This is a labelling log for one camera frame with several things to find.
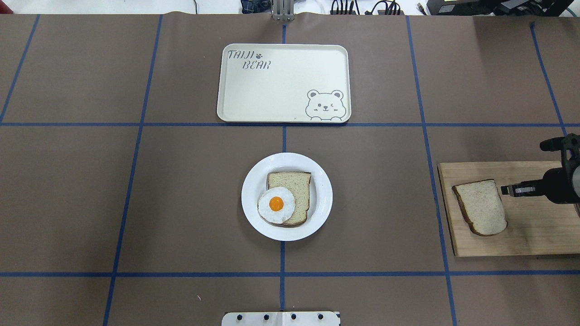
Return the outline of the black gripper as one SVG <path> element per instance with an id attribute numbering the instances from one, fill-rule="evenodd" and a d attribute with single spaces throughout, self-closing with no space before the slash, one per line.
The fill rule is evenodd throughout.
<path id="1" fill-rule="evenodd" d="M 546 171 L 542 180 L 526 180 L 517 184 L 500 187 L 503 195 L 512 197 L 545 196 L 555 204 L 576 204 L 577 193 L 564 168 L 553 168 Z"/>

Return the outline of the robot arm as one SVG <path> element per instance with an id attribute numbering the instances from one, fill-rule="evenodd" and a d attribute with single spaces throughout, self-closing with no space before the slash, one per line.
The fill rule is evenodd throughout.
<path id="1" fill-rule="evenodd" d="M 502 195 L 512 197 L 545 197 L 555 204 L 578 204 L 580 202 L 579 167 L 570 173 L 564 168 L 546 171 L 542 179 L 526 180 L 500 187 Z"/>

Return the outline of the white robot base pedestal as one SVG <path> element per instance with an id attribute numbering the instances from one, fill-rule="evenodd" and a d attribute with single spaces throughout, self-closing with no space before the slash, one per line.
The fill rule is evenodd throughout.
<path id="1" fill-rule="evenodd" d="M 231 312 L 224 314 L 222 326 L 340 326 L 339 312 Z"/>

